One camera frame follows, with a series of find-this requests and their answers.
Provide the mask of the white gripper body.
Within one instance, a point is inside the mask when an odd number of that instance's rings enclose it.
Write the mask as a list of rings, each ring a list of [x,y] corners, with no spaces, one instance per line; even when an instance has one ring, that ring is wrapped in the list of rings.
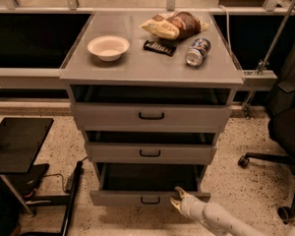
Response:
[[[207,204],[193,195],[185,196],[180,204],[181,213],[193,220],[202,220]]]

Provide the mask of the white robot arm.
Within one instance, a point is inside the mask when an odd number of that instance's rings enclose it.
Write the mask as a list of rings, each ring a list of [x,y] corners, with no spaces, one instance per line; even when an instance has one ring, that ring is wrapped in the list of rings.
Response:
[[[205,203],[181,187],[175,187],[180,201],[170,198],[170,203],[185,217],[195,220],[214,236],[266,236],[263,232],[236,218],[222,205]]]

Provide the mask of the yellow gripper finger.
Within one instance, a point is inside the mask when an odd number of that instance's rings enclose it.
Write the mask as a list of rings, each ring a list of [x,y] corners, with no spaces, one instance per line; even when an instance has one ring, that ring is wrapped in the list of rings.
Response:
[[[181,199],[185,199],[188,196],[188,193],[185,190],[183,190],[181,187],[175,187],[175,190],[178,192],[179,197]]]
[[[170,203],[178,210],[181,211],[181,202],[175,200],[174,198],[170,198]]]

